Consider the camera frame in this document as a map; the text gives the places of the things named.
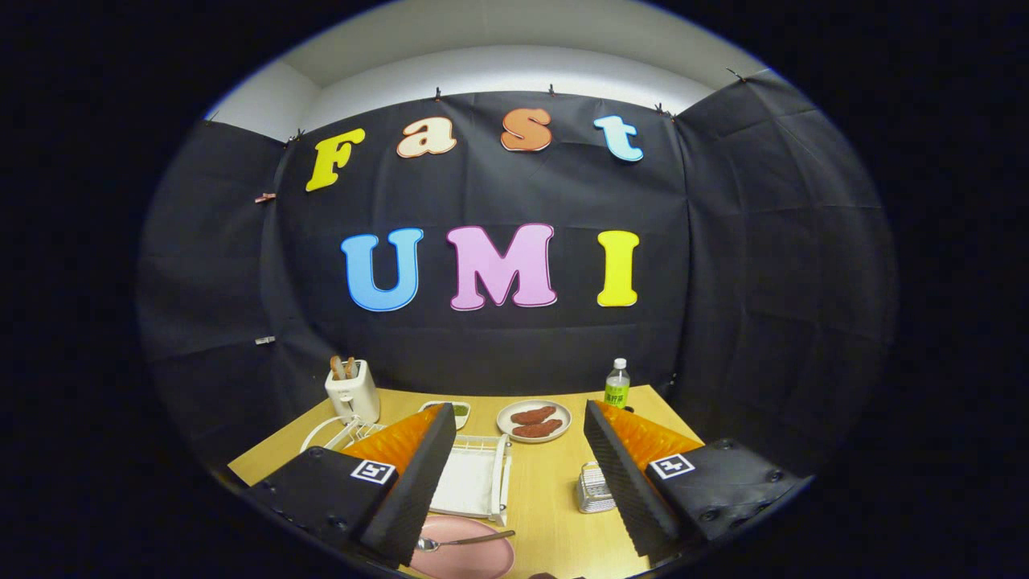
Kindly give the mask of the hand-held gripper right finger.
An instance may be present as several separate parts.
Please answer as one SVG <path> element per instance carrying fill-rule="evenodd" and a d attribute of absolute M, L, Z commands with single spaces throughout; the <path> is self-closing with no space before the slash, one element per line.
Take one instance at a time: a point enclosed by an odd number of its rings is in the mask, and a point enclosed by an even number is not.
<path fill-rule="evenodd" d="M 702 445 L 589 400 L 584 435 L 639 556 L 698 558 L 760 523 L 812 483 L 723 437 Z"/>

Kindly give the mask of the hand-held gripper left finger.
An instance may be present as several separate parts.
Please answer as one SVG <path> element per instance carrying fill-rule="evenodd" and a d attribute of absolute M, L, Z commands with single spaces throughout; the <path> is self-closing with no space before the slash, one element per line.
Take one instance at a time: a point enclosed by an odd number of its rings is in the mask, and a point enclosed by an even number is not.
<path fill-rule="evenodd" d="M 294 534 L 387 567 L 409 565 L 456 436 L 434 404 L 345 450 L 313 446 L 249 490 L 249 503 Z"/>

